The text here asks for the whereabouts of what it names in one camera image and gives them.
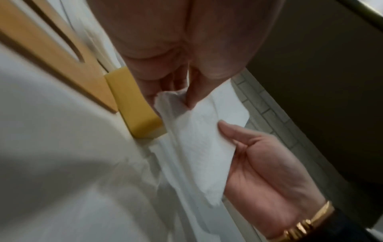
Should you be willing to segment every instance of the yellow block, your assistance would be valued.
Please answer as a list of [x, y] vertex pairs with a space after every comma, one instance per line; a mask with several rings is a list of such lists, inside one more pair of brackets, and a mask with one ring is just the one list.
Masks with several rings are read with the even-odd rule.
[[126, 126], [135, 138], [156, 138], [166, 133], [162, 120], [145, 101], [127, 67], [105, 75]]

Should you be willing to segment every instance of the tile floor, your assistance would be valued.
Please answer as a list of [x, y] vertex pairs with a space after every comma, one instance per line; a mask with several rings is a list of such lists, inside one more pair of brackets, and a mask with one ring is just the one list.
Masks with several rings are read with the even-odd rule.
[[[351, 219], [372, 227], [383, 205], [359, 185], [345, 180], [247, 69], [232, 78], [232, 85], [250, 113], [246, 127], [277, 136], [303, 163], [327, 199]], [[249, 230], [251, 225], [241, 220], [228, 201], [224, 203], [246, 241], [265, 241], [262, 235]]]

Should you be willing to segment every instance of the gold bracelet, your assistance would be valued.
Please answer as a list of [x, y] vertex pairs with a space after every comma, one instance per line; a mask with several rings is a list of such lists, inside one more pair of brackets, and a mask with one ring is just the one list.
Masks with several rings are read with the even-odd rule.
[[328, 201], [321, 209], [319, 209], [319, 211], [314, 215], [314, 217], [312, 217], [311, 220], [305, 219], [302, 222], [299, 222], [295, 227], [285, 230], [283, 235], [270, 240], [270, 242], [297, 241], [321, 225], [322, 222], [328, 218], [334, 210], [335, 209], [331, 202]]

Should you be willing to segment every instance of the skin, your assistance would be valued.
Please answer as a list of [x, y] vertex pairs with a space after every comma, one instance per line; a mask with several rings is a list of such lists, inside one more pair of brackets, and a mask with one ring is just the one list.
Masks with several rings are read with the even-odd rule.
[[261, 46], [283, 0], [88, 0], [153, 106], [161, 91], [190, 87], [193, 108], [240, 72]]
[[[126, 62], [145, 99], [190, 86], [193, 108], [240, 72], [265, 40], [283, 0], [87, 0]], [[325, 203], [315, 183], [274, 136], [224, 122], [237, 144], [225, 195], [267, 238]]]
[[224, 121], [218, 127], [237, 144], [225, 196], [266, 238], [312, 218], [326, 203], [302, 163], [275, 136]]

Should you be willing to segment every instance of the white tissue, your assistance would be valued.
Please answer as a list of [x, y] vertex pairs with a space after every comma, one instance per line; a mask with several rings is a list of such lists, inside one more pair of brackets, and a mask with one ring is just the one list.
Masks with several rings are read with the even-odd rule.
[[209, 204], [218, 205], [225, 189], [235, 145], [224, 138], [217, 123], [245, 126], [249, 112], [230, 80], [217, 87], [193, 110], [184, 104], [186, 89], [162, 92], [154, 107], [161, 114], [182, 167]]

